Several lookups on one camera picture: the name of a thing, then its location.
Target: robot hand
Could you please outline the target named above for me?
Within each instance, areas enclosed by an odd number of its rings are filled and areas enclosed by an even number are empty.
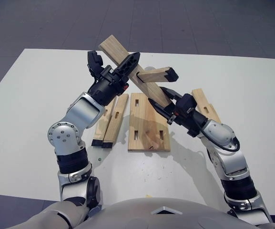
[[[192,95],[181,96],[171,89],[161,89],[176,103],[162,107],[149,99],[151,105],[167,119],[168,124],[182,125],[190,136],[201,139],[225,190],[224,199],[231,207],[229,214],[253,225],[272,222],[259,191],[254,187],[234,131],[196,111],[197,102]]]

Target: wooden board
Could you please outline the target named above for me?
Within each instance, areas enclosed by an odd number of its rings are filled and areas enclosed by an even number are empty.
[[[169,69],[170,69],[170,67],[153,69],[153,70],[138,73],[137,75],[145,83],[147,83],[147,82],[168,82],[168,80],[165,76],[168,75],[168,73],[166,73],[166,71]]]
[[[170,151],[167,121],[143,93],[131,94],[128,150]]]
[[[105,107],[105,112],[98,120],[96,124],[96,130],[92,141],[92,146],[101,146],[105,133],[107,131],[108,125],[111,120],[113,107],[116,101],[116,97]]]
[[[123,112],[126,108],[128,98],[128,94],[122,94],[121,96],[119,96],[114,111],[112,113],[107,132],[105,133],[103,139],[103,148],[112,148],[113,144],[116,142],[120,126],[122,125]]]
[[[209,119],[213,119],[216,122],[221,123],[217,112],[215,111],[213,105],[208,103],[206,96],[201,88],[194,89],[192,91],[192,95],[198,103],[197,108],[201,114],[205,115]]]
[[[111,35],[99,45],[102,50],[116,65],[119,65],[128,55],[128,51]],[[138,65],[129,75],[129,78],[135,83],[146,96],[156,101],[159,105],[166,107],[171,103],[170,99],[164,94],[156,83],[143,83],[136,73],[143,72],[143,68]]]

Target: cylindrical joint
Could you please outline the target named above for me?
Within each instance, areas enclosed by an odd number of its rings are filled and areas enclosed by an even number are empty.
[[[57,163],[59,165],[60,172],[63,174],[68,174],[83,169],[88,165],[89,161],[87,152],[85,148],[83,148],[73,154],[57,156]]]
[[[251,176],[241,180],[221,180],[221,182],[225,194],[231,199],[251,199],[257,195]]]

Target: black cable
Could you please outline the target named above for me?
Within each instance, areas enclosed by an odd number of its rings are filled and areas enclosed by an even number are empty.
[[[237,144],[237,148],[236,148],[236,149],[228,149],[228,148],[225,148],[224,146],[222,146],[222,145],[220,145],[219,143],[217,143],[216,141],[214,141],[211,137],[209,137],[209,136],[204,132],[204,130],[200,127],[200,125],[199,125],[199,124],[197,123],[197,121],[195,120],[194,115],[192,115],[192,119],[193,119],[193,121],[195,122],[195,124],[198,126],[199,130],[201,131],[201,133],[202,133],[205,137],[207,137],[207,139],[208,139],[209,141],[211,141],[212,143],[214,143],[217,147],[220,147],[221,149],[226,150],[226,151],[229,151],[229,152],[237,152],[237,151],[240,149],[240,142],[239,142],[239,140],[238,140],[237,137],[234,137],[234,138],[233,138],[233,140],[234,140],[234,141],[236,142],[236,144]]]

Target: light wood piece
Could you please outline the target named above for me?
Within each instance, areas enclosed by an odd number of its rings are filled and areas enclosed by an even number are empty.
[[[221,123],[217,112],[215,111],[213,105],[208,103],[206,96],[201,88],[194,89],[192,91],[192,95],[198,103],[197,108],[201,114],[205,115],[209,119],[213,119],[216,122]]]
[[[170,151],[166,119],[154,110],[143,93],[131,94],[128,150]]]
[[[116,97],[105,107],[105,112],[98,120],[96,124],[96,130],[92,141],[92,146],[101,146],[105,133],[107,131],[108,125],[111,120],[113,107],[116,101]]]
[[[128,55],[128,51],[111,35],[99,45],[102,50],[116,65],[119,65]],[[166,107],[171,103],[170,99],[164,94],[156,83],[143,83],[136,73],[143,72],[143,68],[138,65],[129,75],[129,78],[135,83],[146,96],[156,101],[159,105]]]
[[[103,139],[103,148],[112,148],[113,144],[116,142],[120,126],[122,125],[123,112],[126,108],[128,98],[128,94],[122,94],[121,96],[119,96],[114,111],[112,113],[107,132],[105,133]]]
[[[166,71],[169,69],[170,69],[170,67],[153,69],[153,70],[138,73],[137,76],[145,83],[147,83],[147,82],[168,82],[168,80],[165,76],[168,75],[166,73]]]

